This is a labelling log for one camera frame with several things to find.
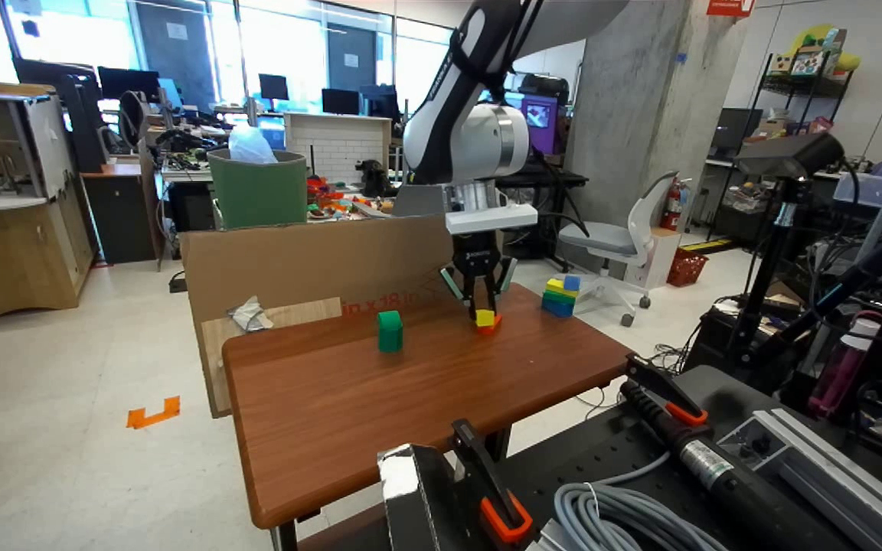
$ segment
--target gray floor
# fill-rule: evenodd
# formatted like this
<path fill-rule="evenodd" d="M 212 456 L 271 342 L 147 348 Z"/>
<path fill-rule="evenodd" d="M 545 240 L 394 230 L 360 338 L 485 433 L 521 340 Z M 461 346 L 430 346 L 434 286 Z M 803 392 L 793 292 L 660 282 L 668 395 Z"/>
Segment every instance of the gray floor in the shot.
<path fill-rule="evenodd" d="M 0 320 L 0 551 L 271 548 L 249 519 L 234 423 L 210 415 L 190 303 L 167 295 L 175 270 L 95 270 L 79 308 Z M 681 346 L 714 296 L 741 292 L 744 270 L 749 253 L 714 253 L 699 286 L 654 292 L 634 327 L 599 296 L 578 303 L 578 320 L 651 354 L 655 342 Z M 526 287 L 545 275 L 548 263 L 518 270 Z M 182 395 L 178 419 L 125 428 L 133 407 L 167 395 Z M 585 392 L 518 423 L 512 449 L 581 423 L 599 400 Z M 301 532 L 374 502 L 377 490 L 356 492 Z"/>

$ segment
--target wooden cabinet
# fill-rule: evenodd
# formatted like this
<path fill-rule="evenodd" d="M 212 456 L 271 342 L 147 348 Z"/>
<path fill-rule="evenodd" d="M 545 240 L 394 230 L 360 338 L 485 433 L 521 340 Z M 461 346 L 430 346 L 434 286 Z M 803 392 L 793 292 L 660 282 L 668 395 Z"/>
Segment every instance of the wooden cabinet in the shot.
<path fill-rule="evenodd" d="M 91 270 L 91 249 L 74 189 L 57 203 L 0 209 L 0 317 L 72 308 Z"/>

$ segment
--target table leg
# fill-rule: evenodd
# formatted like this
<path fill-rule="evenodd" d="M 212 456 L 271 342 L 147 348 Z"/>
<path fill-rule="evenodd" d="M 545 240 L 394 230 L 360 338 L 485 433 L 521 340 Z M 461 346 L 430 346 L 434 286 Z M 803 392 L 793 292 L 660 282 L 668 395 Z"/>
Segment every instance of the table leg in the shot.
<path fill-rule="evenodd" d="M 493 456 L 493 462 L 503 462 L 508 456 L 508 436 L 512 427 L 485 439 L 485 449 Z"/>
<path fill-rule="evenodd" d="M 271 531 L 271 548 L 274 551 L 293 551 L 297 548 L 293 521 Z"/>

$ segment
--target door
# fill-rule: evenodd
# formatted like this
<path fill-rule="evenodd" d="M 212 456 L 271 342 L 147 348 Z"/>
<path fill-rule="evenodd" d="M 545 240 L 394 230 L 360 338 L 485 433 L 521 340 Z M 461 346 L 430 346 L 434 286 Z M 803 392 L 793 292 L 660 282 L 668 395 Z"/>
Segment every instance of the door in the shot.
<path fill-rule="evenodd" d="M 200 7 L 135 2 L 143 57 L 152 71 L 175 79 L 183 103 L 216 106 L 216 78 Z"/>
<path fill-rule="evenodd" d="M 377 34 L 328 24 L 328 88 L 377 86 Z"/>

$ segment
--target gray cable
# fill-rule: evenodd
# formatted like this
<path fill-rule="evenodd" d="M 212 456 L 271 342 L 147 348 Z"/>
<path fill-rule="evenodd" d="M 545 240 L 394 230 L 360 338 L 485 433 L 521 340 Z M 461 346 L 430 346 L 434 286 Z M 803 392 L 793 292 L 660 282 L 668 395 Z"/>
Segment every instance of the gray cable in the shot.
<path fill-rule="evenodd" d="M 660 548 L 727 551 L 711 532 L 684 521 L 647 492 L 615 487 L 645 478 L 666 462 L 668 452 L 615 478 L 596 484 L 563 484 L 555 492 L 555 511 L 563 532 L 585 551 L 636 551 L 641 544 L 632 532 L 651 538 Z"/>

